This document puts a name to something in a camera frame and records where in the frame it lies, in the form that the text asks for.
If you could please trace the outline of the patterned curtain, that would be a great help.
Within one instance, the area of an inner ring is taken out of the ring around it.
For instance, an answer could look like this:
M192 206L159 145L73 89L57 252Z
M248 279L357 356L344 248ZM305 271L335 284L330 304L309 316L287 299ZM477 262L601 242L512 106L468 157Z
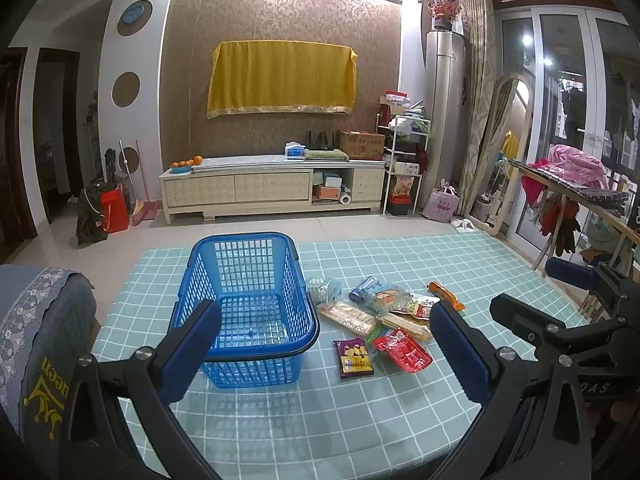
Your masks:
M495 13L492 0L459 0L468 49L469 131L459 186L458 213L472 200L472 184L480 164L483 136L494 93L497 60Z

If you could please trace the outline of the orange sausage stick packet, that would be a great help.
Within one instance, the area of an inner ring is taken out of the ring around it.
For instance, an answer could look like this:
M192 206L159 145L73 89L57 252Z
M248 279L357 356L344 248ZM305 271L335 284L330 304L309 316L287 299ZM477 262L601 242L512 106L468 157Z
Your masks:
M428 290L437 296L440 300L448 302L451 307L456 311L463 311L465 309L465 305L462 304L458 300L456 296L452 292L450 292L446 287L438 284L437 282L431 281L427 285Z

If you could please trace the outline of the clear candy bag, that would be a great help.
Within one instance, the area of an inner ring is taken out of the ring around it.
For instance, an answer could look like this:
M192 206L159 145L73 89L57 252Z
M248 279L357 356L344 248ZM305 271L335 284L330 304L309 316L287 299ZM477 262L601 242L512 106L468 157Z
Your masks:
M341 283L335 278L310 278L306 283L306 289L315 307L330 304L342 294Z

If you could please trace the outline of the clothes drying rack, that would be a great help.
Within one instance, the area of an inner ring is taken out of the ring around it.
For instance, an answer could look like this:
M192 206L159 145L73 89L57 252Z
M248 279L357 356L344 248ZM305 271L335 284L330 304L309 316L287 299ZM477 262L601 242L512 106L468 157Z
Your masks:
M613 252L611 262L614 262L620 254L625 240L629 240L631 245L639 246L639 232L635 228L628 226L626 221L616 214L616 211L623 208L623 201L629 197L626 191L605 190L604 188L581 188L580 186L576 186L574 182L561 179L556 174L552 174L552 172L542 167L526 165L524 162L516 159L508 158L506 161L512 168L518 170L520 177L526 177L529 178L529 180L539 183L542 186L542 192L544 194L551 192L560 196L561 211L559 212L559 217L556 218L552 234L548 238L547 243L544 245L544 248L541 249L533 263L533 270L538 269L543 258L550 258L553 255L552 247L558 238L562 219L564 218L565 206L569 200L584 206L593 214L608 222L611 228L620 233L620 238Z

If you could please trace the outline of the red paper bag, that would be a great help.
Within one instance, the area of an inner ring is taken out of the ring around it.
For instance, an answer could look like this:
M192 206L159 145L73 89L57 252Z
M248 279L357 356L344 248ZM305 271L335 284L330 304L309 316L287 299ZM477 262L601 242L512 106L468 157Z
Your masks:
M102 228L107 234L126 231L129 228L129 214L121 184L101 195L103 209Z

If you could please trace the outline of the cream TV cabinet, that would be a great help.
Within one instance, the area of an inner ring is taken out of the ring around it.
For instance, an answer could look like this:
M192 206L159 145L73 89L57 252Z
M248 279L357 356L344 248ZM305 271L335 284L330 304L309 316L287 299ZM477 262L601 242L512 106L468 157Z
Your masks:
M200 214L205 220L258 214L378 211L382 160L292 159L284 155L206 158L160 175L165 219Z

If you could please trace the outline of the standing air conditioner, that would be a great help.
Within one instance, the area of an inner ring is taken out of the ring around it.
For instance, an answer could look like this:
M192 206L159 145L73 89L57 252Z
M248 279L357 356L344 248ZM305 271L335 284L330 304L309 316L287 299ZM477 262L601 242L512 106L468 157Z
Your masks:
M450 182L457 160L465 72L464 38L449 30L425 36L423 114L430 121L428 165L422 177L419 207L426 205L441 180Z

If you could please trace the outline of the blue tissue box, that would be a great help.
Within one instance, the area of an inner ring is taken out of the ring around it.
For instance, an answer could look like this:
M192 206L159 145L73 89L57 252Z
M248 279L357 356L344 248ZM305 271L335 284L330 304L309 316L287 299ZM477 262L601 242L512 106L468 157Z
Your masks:
M306 146L298 142L285 144L284 154L287 159L304 160L306 158Z

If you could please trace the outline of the blue plastic basket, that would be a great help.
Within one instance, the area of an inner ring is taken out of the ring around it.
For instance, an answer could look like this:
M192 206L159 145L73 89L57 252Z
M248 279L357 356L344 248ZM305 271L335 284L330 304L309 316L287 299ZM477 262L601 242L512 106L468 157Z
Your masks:
M204 300L221 328L201 365L218 388L294 384L320 333L292 238L279 232L213 235L192 248L170 326Z

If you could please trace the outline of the plate of oranges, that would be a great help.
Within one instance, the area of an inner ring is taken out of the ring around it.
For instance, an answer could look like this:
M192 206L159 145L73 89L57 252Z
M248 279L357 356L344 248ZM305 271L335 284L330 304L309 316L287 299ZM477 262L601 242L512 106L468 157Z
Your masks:
M203 157L196 155L193 158L187 160L180 160L180 162L173 162L170 167L172 174L188 174L194 168L201 166Z

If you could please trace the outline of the pink tote bag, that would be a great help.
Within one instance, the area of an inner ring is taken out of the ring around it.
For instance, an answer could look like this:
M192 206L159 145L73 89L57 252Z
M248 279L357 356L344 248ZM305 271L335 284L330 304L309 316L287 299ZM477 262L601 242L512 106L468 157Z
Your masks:
M438 188L433 188L422 210L422 216L437 222L449 222L460 203L456 189L447 181L441 180Z

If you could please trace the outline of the white metal shelf rack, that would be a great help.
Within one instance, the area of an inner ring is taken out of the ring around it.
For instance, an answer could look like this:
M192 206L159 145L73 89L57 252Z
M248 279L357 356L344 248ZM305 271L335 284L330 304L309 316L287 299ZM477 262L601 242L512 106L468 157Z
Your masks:
M384 138L383 214L415 214L428 165L431 121L422 102L411 104L406 92L387 90L378 106L375 132Z

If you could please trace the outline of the red flower vase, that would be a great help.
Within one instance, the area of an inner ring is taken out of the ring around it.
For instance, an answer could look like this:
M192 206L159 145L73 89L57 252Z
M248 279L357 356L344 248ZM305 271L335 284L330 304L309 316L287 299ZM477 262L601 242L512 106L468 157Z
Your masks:
M461 11L458 0L433 0L427 7L432 14L434 29L451 32Z

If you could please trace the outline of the teal checkered tablecloth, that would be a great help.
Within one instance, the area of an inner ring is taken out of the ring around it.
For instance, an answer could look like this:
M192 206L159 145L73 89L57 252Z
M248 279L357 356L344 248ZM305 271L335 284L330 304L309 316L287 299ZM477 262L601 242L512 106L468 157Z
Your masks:
M413 292L424 292L431 281L442 284L463 302L472 326L523 358L532 356L532 347L490 317L495 296L506 292L569 326L584 320L549 280L481 232L301 242L298 250L308 278L350 286L374 276ZM90 278L96 293L112 300L100 313L98 358L126 358L160 341L188 255L183 243L144 248L123 235L96 246ZM433 363L422 372L405 373L375 354L371 376L344 379L334 349L341 336L323 322L292 385L222 390L198 375L172 409L226 479L383 479L446 454L478 407L438 345L426 344Z

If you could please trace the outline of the green folded cloth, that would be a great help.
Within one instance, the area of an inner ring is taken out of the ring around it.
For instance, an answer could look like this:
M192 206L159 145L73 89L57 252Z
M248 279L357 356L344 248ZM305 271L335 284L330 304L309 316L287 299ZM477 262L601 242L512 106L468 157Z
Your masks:
M305 148L304 159L337 160L338 162L348 162L349 156L339 148L332 148L332 150L311 150L310 148Z

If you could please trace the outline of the blue squirrel snack bag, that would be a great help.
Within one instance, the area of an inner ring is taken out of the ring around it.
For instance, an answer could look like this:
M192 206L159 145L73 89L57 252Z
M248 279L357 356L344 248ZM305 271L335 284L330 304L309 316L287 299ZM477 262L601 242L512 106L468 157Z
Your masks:
M378 284L362 292L364 304L377 315L399 313L414 315L418 313L419 303L405 289Z

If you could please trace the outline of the grey chair with cover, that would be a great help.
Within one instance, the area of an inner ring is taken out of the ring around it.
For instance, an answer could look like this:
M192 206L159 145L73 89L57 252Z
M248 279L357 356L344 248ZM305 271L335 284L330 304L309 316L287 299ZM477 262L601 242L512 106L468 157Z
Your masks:
M70 269L1 267L1 411L40 468L58 470L77 359L91 350L96 300Z

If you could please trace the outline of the arched floor mirror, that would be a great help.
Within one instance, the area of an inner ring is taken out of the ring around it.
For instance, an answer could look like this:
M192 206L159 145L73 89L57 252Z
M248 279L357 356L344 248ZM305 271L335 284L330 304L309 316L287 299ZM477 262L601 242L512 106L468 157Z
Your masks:
M499 233L518 187L514 164L526 159L534 90L529 73L510 73L498 81L492 96L471 199L464 210L474 228L492 236Z

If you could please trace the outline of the black bag on floor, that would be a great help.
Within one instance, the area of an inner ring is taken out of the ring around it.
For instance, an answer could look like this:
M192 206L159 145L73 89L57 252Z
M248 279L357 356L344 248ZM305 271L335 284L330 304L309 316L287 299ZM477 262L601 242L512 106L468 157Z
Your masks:
M104 193L114 191L115 183L96 181L83 188L78 197L76 237L79 246L102 242L107 239L103 223L105 217L101 198Z

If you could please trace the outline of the white slippers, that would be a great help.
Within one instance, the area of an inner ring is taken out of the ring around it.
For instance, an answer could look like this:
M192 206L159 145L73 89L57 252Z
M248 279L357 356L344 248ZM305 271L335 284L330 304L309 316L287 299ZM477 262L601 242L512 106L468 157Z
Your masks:
M450 220L450 226L458 233L473 233L476 231L473 222L469 219L453 218Z

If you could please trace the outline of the yellow cloth over TV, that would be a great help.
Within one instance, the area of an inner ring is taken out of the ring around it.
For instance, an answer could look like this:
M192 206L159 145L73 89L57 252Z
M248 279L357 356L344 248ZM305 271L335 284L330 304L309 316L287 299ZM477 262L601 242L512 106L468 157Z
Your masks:
M234 40L212 53L209 119L249 114L349 114L358 54L339 44Z

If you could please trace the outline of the purple yellow chip bag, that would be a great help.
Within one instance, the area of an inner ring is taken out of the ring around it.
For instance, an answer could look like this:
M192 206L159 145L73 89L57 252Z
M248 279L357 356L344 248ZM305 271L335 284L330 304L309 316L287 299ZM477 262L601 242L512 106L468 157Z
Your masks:
M341 378L355 378L374 374L366 343L360 338L334 340L333 347Z

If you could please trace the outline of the red snack packet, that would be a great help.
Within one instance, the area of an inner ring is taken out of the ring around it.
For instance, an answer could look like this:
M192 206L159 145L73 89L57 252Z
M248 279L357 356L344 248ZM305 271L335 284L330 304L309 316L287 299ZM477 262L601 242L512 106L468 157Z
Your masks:
M419 373L433 363L431 355L403 330L393 330L372 341L373 347L385 352L405 373Z

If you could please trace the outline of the purple Doublemint gum box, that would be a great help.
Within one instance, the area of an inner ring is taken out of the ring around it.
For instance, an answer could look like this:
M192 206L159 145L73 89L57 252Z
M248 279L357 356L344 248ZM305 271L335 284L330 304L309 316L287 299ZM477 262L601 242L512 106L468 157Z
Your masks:
M349 300L354 304L364 304L370 295L371 289L378 286L378 284L380 284L380 281L377 278L368 276L349 292Z

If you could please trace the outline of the broom and dustpan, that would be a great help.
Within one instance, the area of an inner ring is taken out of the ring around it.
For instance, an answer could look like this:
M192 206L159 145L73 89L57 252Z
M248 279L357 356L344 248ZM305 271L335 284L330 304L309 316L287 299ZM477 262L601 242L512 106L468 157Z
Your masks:
M143 221L153 221L157 215L157 202L150 200L148 187L139 153L139 143L134 146L119 144L118 166L126 174L128 191L132 199L130 223L138 226Z

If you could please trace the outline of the large red silver snack bag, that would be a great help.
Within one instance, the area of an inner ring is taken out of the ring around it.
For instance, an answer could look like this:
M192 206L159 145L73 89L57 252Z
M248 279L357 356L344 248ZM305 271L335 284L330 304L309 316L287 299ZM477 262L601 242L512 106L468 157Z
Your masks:
M432 307L440 301L437 296L417 295L413 292L410 299L409 315L419 321L428 321Z

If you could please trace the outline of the cardboard box on cabinet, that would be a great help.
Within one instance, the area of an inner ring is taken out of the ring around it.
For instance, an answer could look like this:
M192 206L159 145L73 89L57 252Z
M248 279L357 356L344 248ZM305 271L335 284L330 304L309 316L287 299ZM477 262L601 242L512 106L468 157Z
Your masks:
M384 134L352 130L340 133L340 150L350 159L381 160L384 145Z

